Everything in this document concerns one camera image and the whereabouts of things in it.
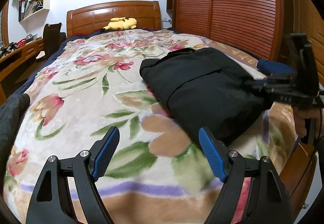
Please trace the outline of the dark jacket sleeve forearm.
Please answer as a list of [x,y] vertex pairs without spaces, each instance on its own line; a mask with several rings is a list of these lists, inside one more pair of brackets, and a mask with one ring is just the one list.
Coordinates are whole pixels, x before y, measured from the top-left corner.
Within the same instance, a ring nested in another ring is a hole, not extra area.
[[26,93],[12,94],[1,105],[0,148],[1,148],[1,182],[3,181],[7,159],[15,141],[16,130],[22,115],[30,104]]

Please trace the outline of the right hand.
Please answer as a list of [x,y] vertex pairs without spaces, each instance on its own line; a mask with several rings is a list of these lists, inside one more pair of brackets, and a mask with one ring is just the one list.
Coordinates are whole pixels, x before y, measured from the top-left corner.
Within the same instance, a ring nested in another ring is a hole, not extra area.
[[323,109],[310,108],[301,110],[297,106],[293,106],[293,118],[296,134],[303,138],[306,136],[306,119],[315,119],[317,137],[323,137]]

